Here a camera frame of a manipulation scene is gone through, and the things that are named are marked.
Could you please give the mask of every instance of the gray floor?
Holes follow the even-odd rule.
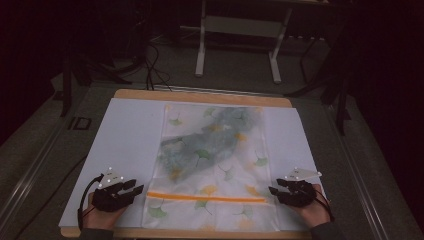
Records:
[[[168,84],[174,91],[198,88],[281,97],[304,86],[298,60],[306,43],[301,40],[289,39],[283,44],[278,58],[280,71],[284,72],[280,85],[272,82],[267,53],[257,46],[254,51],[245,51],[240,46],[210,43],[202,78],[194,76],[197,49],[189,39],[179,46],[157,46],[160,56],[156,67],[171,76]],[[309,76],[319,68],[327,50],[321,42],[308,55],[305,64]],[[142,69],[127,79],[136,82],[134,88],[144,88],[145,75]],[[58,76],[52,80],[58,88],[60,79]],[[74,87],[74,104],[67,118],[59,118],[61,102],[46,101],[0,148],[0,189],[7,193],[0,195],[2,203],[7,202],[30,164],[46,159],[25,202],[11,219],[5,239],[14,239],[72,166],[89,152],[110,98],[123,87],[104,80],[96,77],[90,88]],[[424,239],[354,99],[349,98],[347,109],[352,119],[345,122],[346,136],[341,137],[334,127],[333,106],[324,106],[319,101],[321,91],[291,100],[301,116],[316,165],[324,175],[322,182],[341,229],[348,239]],[[91,118],[90,129],[68,130],[73,116]],[[53,147],[37,155],[40,149],[46,149],[46,142]],[[79,164],[69,175],[21,239],[63,239],[57,225],[81,168]]]

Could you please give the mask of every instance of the patterned cloth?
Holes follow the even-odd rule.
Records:
[[[262,112],[167,104],[142,226],[278,231]]]

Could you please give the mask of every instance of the white board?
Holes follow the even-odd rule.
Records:
[[[165,101],[111,100],[84,167],[59,222],[59,227],[76,227],[77,209],[87,184],[112,167],[125,179],[136,179],[146,187],[153,175],[159,149]],[[316,171],[315,163],[297,110],[265,107],[265,134],[273,185],[294,167]],[[309,182],[320,183],[318,178]],[[140,227],[145,192],[122,215],[116,227]],[[305,230],[302,220],[280,205],[281,230]]]

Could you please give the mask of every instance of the hand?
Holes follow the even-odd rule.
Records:
[[[312,187],[317,192],[319,192],[317,194],[317,198],[321,202],[327,203],[327,200],[324,199],[324,197],[321,195],[322,194],[321,185],[312,184]],[[320,224],[330,222],[330,215],[327,212],[327,210],[315,200],[311,204],[303,208],[297,208],[297,207],[291,207],[291,206],[289,207],[293,209],[295,212],[297,212],[303,218],[303,220],[305,221],[306,225],[309,228],[313,228]]]
[[[100,211],[91,204],[94,193],[88,195],[88,207],[83,211],[83,228],[113,230],[116,221],[125,212],[126,207],[115,212]]]

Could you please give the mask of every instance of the orange line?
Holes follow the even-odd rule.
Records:
[[[189,196],[189,195],[178,195],[178,194],[165,194],[157,192],[147,192],[148,197],[163,198],[171,200],[183,200],[183,201],[221,201],[221,202],[251,202],[251,203],[265,203],[265,198],[230,198],[230,197],[211,197],[211,196]]]

